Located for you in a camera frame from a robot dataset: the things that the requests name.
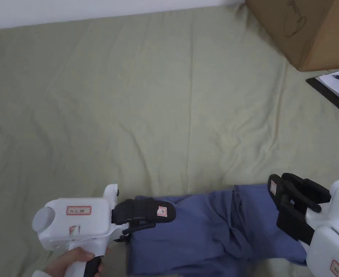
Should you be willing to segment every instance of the black bracket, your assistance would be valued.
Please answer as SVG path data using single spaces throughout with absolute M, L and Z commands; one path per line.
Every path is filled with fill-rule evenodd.
M 157 223 L 171 222 L 175 216 L 175 208 L 169 202 L 157 201 L 153 198 L 127 199 L 112 210 L 113 224 L 129 223 L 129 228 L 124 230 L 121 237 L 115 241 L 128 243 L 133 232 L 154 228 Z
M 281 177 L 270 176 L 268 193 L 279 211 L 277 227 L 294 240 L 310 245 L 314 230 L 305 221 L 307 208 L 321 212 L 319 204 L 330 201 L 330 191 L 312 180 L 283 173 Z

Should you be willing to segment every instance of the blue fabric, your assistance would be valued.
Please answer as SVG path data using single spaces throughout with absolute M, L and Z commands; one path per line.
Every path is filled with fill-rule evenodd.
M 174 204 L 176 219 L 133 234 L 128 274 L 244 277 L 252 260 L 305 264 L 304 248 L 276 227 L 266 185 L 157 199 Z

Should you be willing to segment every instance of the white sticker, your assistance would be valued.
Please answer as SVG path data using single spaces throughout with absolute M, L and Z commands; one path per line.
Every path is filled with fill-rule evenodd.
M 276 190 L 277 190 L 277 185 L 275 184 L 274 181 L 271 180 L 271 191 L 274 196 L 276 196 Z
M 167 207 L 159 206 L 158 211 L 156 212 L 156 215 L 167 217 Z
M 71 237 L 74 235 L 78 235 L 80 231 L 81 231 L 80 225 L 74 225 L 74 226 L 69 227 L 69 235 Z
M 331 263 L 331 271 L 339 277 L 339 263 L 335 260 Z
M 66 215 L 90 215 L 91 206 L 67 206 Z

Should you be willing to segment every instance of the bed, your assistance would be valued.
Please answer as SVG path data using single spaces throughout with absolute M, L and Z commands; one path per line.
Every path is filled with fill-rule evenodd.
M 56 254 L 31 228 L 60 197 L 120 200 L 339 179 L 339 110 L 245 5 L 0 30 L 0 276 Z M 125 276 L 126 249 L 105 258 Z M 284 260 L 252 276 L 310 276 Z

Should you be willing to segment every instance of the white wall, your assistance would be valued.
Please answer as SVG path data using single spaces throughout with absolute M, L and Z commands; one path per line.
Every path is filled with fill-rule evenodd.
M 0 0 L 0 28 L 240 2 L 244 0 Z

